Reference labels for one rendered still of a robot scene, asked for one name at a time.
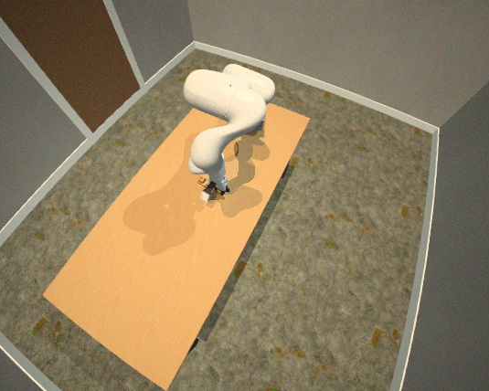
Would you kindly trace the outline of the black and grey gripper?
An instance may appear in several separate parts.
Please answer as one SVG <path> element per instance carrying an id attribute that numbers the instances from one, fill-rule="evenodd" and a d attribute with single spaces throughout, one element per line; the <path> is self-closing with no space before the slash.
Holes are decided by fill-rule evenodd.
<path id="1" fill-rule="evenodd" d="M 213 181 L 210 180 L 210 178 L 209 178 L 208 181 L 209 182 L 213 182 Z M 229 192 L 230 191 L 229 188 L 228 188 L 228 186 L 229 186 L 229 180 L 228 180 L 227 177 L 226 178 L 223 178 L 223 180 L 221 182 L 214 182 L 214 183 L 216 184 L 215 191 L 217 192 L 217 189 L 220 189 L 221 190 L 221 195 L 225 194 L 225 192 Z"/>

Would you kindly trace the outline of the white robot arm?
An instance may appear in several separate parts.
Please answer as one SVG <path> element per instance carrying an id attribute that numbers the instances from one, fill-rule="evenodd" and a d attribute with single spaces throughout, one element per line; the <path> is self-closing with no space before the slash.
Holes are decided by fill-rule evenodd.
<path id="1" fill-rule="evenodd" d="M 202 190 L 201 199 L 209 201 L 210 192 L 216 186 L 214 182 L 221 182 L 227 177 L 223 154 L 226 146 L 260 125 L 266 114 L 266 105 L 274 93 L 275 85 L 271 79 L 236 64 L 227 65 L 222 73 L 195 70 L 186 78 L 186 102 L 199 111 L 228 122 L 203 131 L 192 143 L 189 171 L 208 174 L 213 181 Z"/>

